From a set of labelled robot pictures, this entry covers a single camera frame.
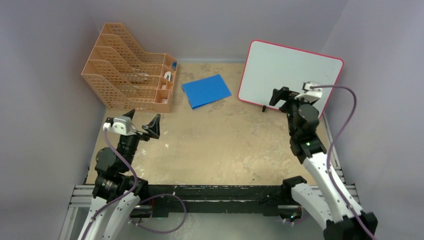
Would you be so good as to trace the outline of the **pink framed whiteboard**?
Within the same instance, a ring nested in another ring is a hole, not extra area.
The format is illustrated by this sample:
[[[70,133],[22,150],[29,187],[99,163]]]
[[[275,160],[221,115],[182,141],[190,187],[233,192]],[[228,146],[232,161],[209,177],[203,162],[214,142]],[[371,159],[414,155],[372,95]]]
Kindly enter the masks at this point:
[[[269,104],[274,89],[288,87],[303,93],[305,82],[335,85],[343,67],[341,58],[255,39],[248,49],[237,97],[277,111],[284,102]]]

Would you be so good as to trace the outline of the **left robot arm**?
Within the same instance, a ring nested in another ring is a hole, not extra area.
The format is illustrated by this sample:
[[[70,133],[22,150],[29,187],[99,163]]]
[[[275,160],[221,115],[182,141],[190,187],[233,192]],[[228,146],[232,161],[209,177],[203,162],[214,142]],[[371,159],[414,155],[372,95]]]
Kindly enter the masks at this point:
[[[149,183],[137,177],[131,163],[140,141],[159,139],[158,113],[139,131],[132,120],[135,110],[108,117],[103,126],[107,147],[96,154],[94,182],[89,212],[78,236],[80,240],[115,240],[136,205],[149,199]]]

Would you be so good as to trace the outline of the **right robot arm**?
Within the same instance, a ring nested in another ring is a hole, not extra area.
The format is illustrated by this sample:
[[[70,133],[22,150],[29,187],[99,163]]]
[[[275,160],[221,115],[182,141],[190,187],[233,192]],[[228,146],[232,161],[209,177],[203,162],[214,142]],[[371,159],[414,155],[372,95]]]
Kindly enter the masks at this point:
[[[283,181],[280,196],[288,204],[300,204],[320,225],[326,240],[374,240],[377,217],[354,200],[316,133],[320,112],[314,103],[321,98],[322,88],[306,84],[303,93],[285,86],[272,91],[269,105],[284,101],[279,110],[287,116],[290,149],[321,192],[316,194],[305,179],[296,176]]]

